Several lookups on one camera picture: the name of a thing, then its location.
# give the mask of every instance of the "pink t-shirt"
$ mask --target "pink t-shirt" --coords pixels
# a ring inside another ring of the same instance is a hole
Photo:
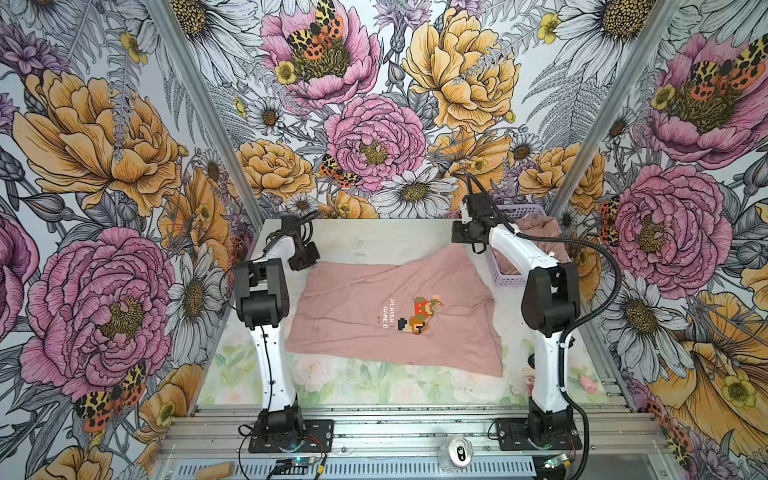
[[[502,375],[493,295],[458,244],[406,265],[318,263],[286,348]]]

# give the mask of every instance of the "white daisy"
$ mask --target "white daisy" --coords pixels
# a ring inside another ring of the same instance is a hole
[[[594,305],[605,301],[613,284],[612,275],[603,276]],[[656,285],[625,271],[618,297],[602,314],[601,329],[609,343],[618,343],[616,350],[622,367],[646,383],[655,382],[659,375],[669,379],[659,363],[660,354],[667,367],[680,378],[685,378],[687,369],[694,367],[690,355],[671,333],[686,329],[688,322],[673,311],[659,307],[660,299]]]
[[[619,116],[614,120],[614,123],[608,128],[608,133],[605,134],[605,142],[613,144],[621,142],[621,139],[627,136],[635,120],[637,120],[637,115],[625,105],[621,109]]]
[[[286,126],[283,107],[277,98],[259,98],[248,107],[247,112],[248,123],[262,134],[275,134]]]
[[[558,225],[560,226],[560,236],[570,238],[576,233],[576,225],[578,224],[578,217],[576,216],[576,210],[570,205],[563,207],[563,210],[558,215]]]
[[[317,210],[317,200],[307,194],[296,194],[286,200],[286,209],[299,217],[311,214]]]
[[[768,2],[765,0],[705,0],[701,33],[717,33],[717,43],[733,35],[731,45],[755,41],[768,33]]]
[[[128,33],[136,37],[139,42],[139,50],[148,54],[157,55],[157,64],[163,78],[168,78],[170,74],[170,59],[165,50],[163,40],[157,33],[157,26],[154,20],[149,16],[147,7],[143,0],[117,0],[115,7],[125,18],[125,26]]]
[[[570,62],[567,75],[577,74],[583,68],[584,79],[596,77],[598,87],[611,83],[617,69],[626,61],[631,43],[640,34],[655,2],[566,0],[566,5],[558,12],[562,23],[554,29],[554,34],[565,40],[565,45],[555,62]],[[667,36],[676,38],[678,35],[668,31]]]
[[[167,52],[144,5],[152,1],[155,0],[118,0],[117,7],[126,18],[128,31],[138,39],[139,49],[147,53],[157,51],[158,63],[167,77]],[[259,41],[258,4],[249,0],[169,1],[203,76],[214,85],[245,79],[247,74],[241,62],[253,63],[246,48],[256,47]]]
[[[384,190],[370,198],[380,218],[434,218],[448,212],[458,188],[455,177],[436,179],[438,168],[426,168],[418,176],[410,170],[382,182]]]
[[[53,35],[69,33],[81,16],[71,0],[8,0],[7,5],[13,15],[24,19],[27,26]]]
[[[310,13],[312,0],[261,0],[261,10],[265,14],[277,12],[283,7],[287,15],[293,16],[297,6],[302,12]]]
[[[214,263],[214,251],[203,244],[194,266],[190,257],[181,257],[181,283],[168,290],[165,334],[174,335],[171,356],[175,365],[205,362],[214,347],[219,311],[226,302],[227,277]]]
[[[541,153],[544,144],[534,134],[519,134],[515,136],[509,146],[509,156],[514,159],[513,164],[526,164],[533,157]]]

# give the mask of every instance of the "small pink flower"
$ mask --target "small pink flower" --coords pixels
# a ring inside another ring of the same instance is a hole
[[[174,268],[136,230],[113,227],[48,258],[28,294],[22,378],[78,399],[118,384],[137,364],[155,373],[170,350],[164,334]]]
[[[413,110],[379,95],[357,97],[325,123],[328,154],[360,176],[362,190],[375,192],[382,182],[424,161],[426,139]]]
[[[344,103],[356,94],[370,91],[379,74],[381,47],[378,36],[368,36],[354,8],[348,13],[340,2],[332,1],[336,14],[344,24],[342,41],[349,54],[349,66],[342,76],[326,74],[320,78],[311,78],[309,81],[300,79],[286,85],[288,93],[302,108],[319,110],[323,105]],[[281,61],[292,61],[293,50],[286,38],[295,31],[308,30],[314,21],[314,6],[306,14],[296,11],[295,15],[289,16],[280,11],[278,16],[266,15],[260,30],[263,39],[261,48],[266,51],[266,55],[262,56],[264,64],[268,68],[275,68]]]
[[[598,390],[598,385],[588,376],[582,375],[578,379],[579,385],[587,391],[587,393],[594,395],[595,392]]]
[[[38,268],[40,255],[29,233],[0,212],[0,341],[11,332],[24,304],[24,284]]]
[[[659,287],[662,297],[693,295],[728,256],[733,237],[715,180],[692,165],[648,165],[620,195],[619,264]]]
[[[680,49],[667,64],[668,71],[662,71],[656,81],[659,90],[671,85],[674,96],[656,103],[646,120],[634,128],[639,144],[710,170],[731,164],[768,134],[768,74],[742,91],[728,89],[706,101],[690,98],[689,77],[694,63],[721,65],[748,45],[744,42],[733,47],[732,38],[718,44],[715,37],[706,40],[696,34]]]

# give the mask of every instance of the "black mounting plate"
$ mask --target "black mounting plate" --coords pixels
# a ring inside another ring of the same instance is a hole
[[[309,440],[303,440],[299,448],[296,448],[294,437],[289,433],[280,434],[255,434],[250,438],[248,452],[250,453],[321,453],[331,451],[333,445],[333,420],[307,420],[304,419],[304,435],[313,435],[322,442],[320,445]]]
[[[503,452],[523,451],[539,452],[535,455],[551,455],[551,450],[579,450],[581,439],[576,435],[554,435],[551,439],[552,447],[542,449],[528,440],[528,419],[496,419],[496,435],[498,447]]]

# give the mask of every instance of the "wire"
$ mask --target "wire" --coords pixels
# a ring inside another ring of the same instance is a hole
[[[328,453],[326,452],[326,447],[323,445],[323,443],[320,440],[317,439],[316,436],[312,435],[311,433],[308,433],[304,436],[304,438],[315,442],[323,454],[323,459],[320,460],[320,467],[318,467],[317,473],[315,474],[314,480],[317,480],[318,478],[320,478],[320,474],[323,473],[323,470],[326,467],[326,460],[328,460]]]
[[[568,403],[568,405],[571,406],[573,410],[576,410],[579,413],[579,415],[581,415],[581,420],[583,422],[583,430],[584,430],[584,442],[583,442],[583,447],[581,449],[582,450],[581,461],[579,462],[576,472],[570,479],[570,480],[578,480],[581,477],[581,474],[584,473],[584,469],[587,467],[587,459],[589,457],[589,420],[587,418],[587,413],[584,411],[584,409],[581,408],[576,402],[574,402],[574,400],[568,395],[568,392],[566,391],[565,350],[567,349],[568,344],[566,343],[565,340],[579,326],[584,325],[589,320],[603,313],[614,302],[614,300],[616,300],[616,297],[618,296],[619,291],[621,290],[621,267],[619,266],[616,259],[614,259],[614,256],[611,254],[611,252],[609,252],[606,248],[600,245],[596,245],[592,242],[587,242],[585,240],[578,240],[574,238],[533,237],[532,235],[526,235],[525,233],[516,233],[515,230],[512,229],[509,222],[507,221],[507,217],[504,215],[504,213],[501,210],[498,209],[498,207],[496,206],[496,202],[494,202],[493,199],[491,199],[491,196],[488,194],[488,191],[480,183],[480,180],[478,180],[477,177],[475,177],[475,175],[473,174],[466,174],[466,177],[468,180],[470,180],[467,182],[467,187],[468,187],[467,191],[469,192],[469,194],[472,194],[472,183],[474,182],[480,188],[480,191],[484,193],[485,196],[488,198],[488,201],[491,204],[491,208],[493,209],[494,213],[498,216],[498,219],[504,224],[505,227],[507,227],[507,230],[509,230],[510,232],[514,233],[520,238],[524,238],[526,240],[530,240],[534,242],[573,243],[575,245],[582,245],[583,247],[591,248],[592,250],[597,251],[600,255],[605,257],[614,271],[614,287],[611,290],[611,293],[605,299],[605,301],[601,303],[600,306],[598,306],[596,309],[592,310],[591,312],[587,313],[580,319],[577,319],[570,326],[566,327],[560,335],[560,349],[558,350],[558,372],[559,372],[558,383],[560,386],[561,394],[563,395],[563,399],[565,399],[565,401]]]
[[[266,333],[264,333],[264,326],[259,325],[259,328],[261,328],[261,338],[264,341],[264,353],[266,354],[266,367],[270,371],[270,399],[267,401],[266,404],[266,410],[269,412],[269,410],[272,408],[272,388],[274,387],[275,382],[272,380],[272,363],[270,363],[270,349],[267,347],[267,341],[266,341]]]
[[[493,422],[491,422],[491,425],[488,427],[488,431],[485,433],[485,436],[488,437],[488,440],[498,440],[498,435],[496,435],[495,437],[491,437],[491,429],[497,423],[498,423],[498,419],[495,419]]]
[[[243,432],[240,431],[243,427],[249,429],[250,431],[243,435]],[[240,447],[237,449],[237,464],[240,466],[240,473],[243,474],[243,477],[245,477],[245,480],[250,480],[248,478],[248,475],[246,475],[245,470],[243,469],[243,457],[241,456],[241,452],[243,451],[243,446],[245,445],[245,441],[248,440],[248,437],[253,438],[253,430],[255,430],[255,427],[252,427],[250,425],[242,424],[239,427],[237,427],[237,433],[243,436],[243,441],[240,442]]]

